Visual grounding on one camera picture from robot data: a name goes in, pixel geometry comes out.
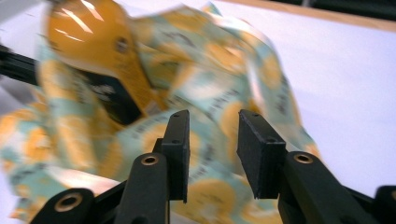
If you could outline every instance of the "metal screw hole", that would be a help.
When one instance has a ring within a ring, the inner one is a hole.
[[[77,207],[82,202],[82,196],[80,193],[69,193],[66,194],[55,204],[55,211],[67,212]]]
[[[277,142],[277,140],[274,137],[269,137],[269,138],[267,138],[267,142],[274,143],[274,142]]]
[[[158,158],[154,156],[147,156],[142,159],[143,165],[154,165],[157,162],[158,162]]]

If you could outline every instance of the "crumpled fabric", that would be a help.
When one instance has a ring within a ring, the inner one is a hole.
[[[170,115],[188,109],[188,203],[173,212],[199,223],[281,223],[274,200],[253,200],[236,156],[238,112],[262,114],[288,150],[318,156],[269,39],[209,5],[130,19],[150,83],[168,109],[121,128],[78,71],[38,44],[36,102],[0,119],[0,158],[20,202],[13,217],[31,220],[70,188],[95,194],[128,177],[134,158],[162,138]]]

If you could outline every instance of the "white surface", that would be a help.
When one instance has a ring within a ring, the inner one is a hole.
[[[133,14],[138,10],[163,10],[177,3],[118,2],[128,5]],[[206,1],[181,2],[201,7]],[[224,16],[250,22],[273,41],[296,95],[304,126],[338,180],[372,197],[378,186],[396,185],[396,34],[214,3]],[[1,23],[2,42],[33,57],[41,9],[31,8],[30,15],[21,13],[18,18]],[[2,177],[0,222],[12,223],[5,216],[15,198],[9,195]]]

